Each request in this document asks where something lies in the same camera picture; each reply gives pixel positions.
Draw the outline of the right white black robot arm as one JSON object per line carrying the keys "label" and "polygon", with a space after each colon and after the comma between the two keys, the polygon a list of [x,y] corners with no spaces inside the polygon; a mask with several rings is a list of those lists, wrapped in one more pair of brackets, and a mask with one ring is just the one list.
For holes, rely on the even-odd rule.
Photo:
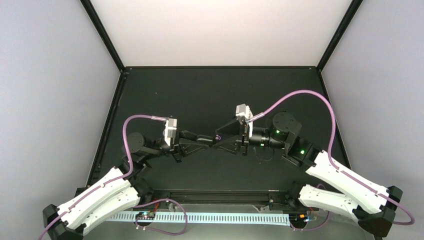
{"label": "right white black robot arm", "polygon": [[297,183],[284,196],[290,209],[321,208],[348,217],[368,233],[385,238],[395,222],[402,190],[374,183],[340,164],[325,150],[302,138],[301,128],[286,111],[273,114],[266,127],[255,127],[241,113],[216,130],[214,146],[243,155],[248,153],[249,147],[281,151],[283,160],[334,188],[328,191]]}

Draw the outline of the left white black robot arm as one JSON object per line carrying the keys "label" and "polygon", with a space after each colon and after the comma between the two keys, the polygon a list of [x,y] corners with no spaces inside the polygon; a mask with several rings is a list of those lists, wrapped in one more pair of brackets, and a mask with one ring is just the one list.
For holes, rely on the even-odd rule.
{"label": "left white black robot arm", "polygon": [[152,202],[152,189],[143,174],[151,167],[148,160],[172,156],[176,161],[220,140],[220,136],[169,130],[160,139],[150,140],[138,132],[124,138],[129,150],[124,162],[112,167],[101,179],[73,199],[42,211],[44,232],[52,240],[82,240],[94,228],[114,215]]}

